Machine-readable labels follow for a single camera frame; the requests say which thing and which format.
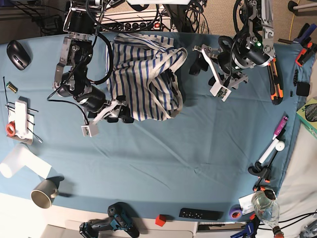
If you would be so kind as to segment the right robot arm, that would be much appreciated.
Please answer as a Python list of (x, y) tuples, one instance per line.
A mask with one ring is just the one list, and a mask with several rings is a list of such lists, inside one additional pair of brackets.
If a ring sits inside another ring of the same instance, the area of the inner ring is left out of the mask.
[[(123, 95), (107, 100), (103, 91), (97, 88), (105, 83), (113, 73), (113, 51), (110, 41), (100, 33), (101, 20), (108, 2), (106, 0), (72, 0), (65, 18), (63, 30), (67, 35), (63, 39), (59, 62), (56, 65), (53, 89), (47, 97), (61, 97), (65, 103), (66, 97), (72, 97), (81, 112), (84, 125), (89, 126), (104, 119), (109, 123), (119, 120), (133, 123), (130, 109)], [(88, 64), (92, 60), (94, 43), (91, 36), (99, 37), (105, 44), (109, 57), (109, 69), (100, 80), (90, 80), (87, 77)]]

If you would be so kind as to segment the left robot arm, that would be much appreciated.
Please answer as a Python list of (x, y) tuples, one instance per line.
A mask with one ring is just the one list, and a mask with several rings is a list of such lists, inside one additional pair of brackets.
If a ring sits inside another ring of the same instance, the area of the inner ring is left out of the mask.
[(220, 82), (237, 89), (240, 82), (248, 82), (242, 71), (254, 66), (266, 67), (275, 58), (273, 10), (270, 0), (237, 0), (233, 8), (235, 36), (219, 36), (219, 47), (195, 46), (198, 52), (190, 67), (190, 75), (207, 71), (209, 64), (203, 55), (216, 63), (222, 74)]

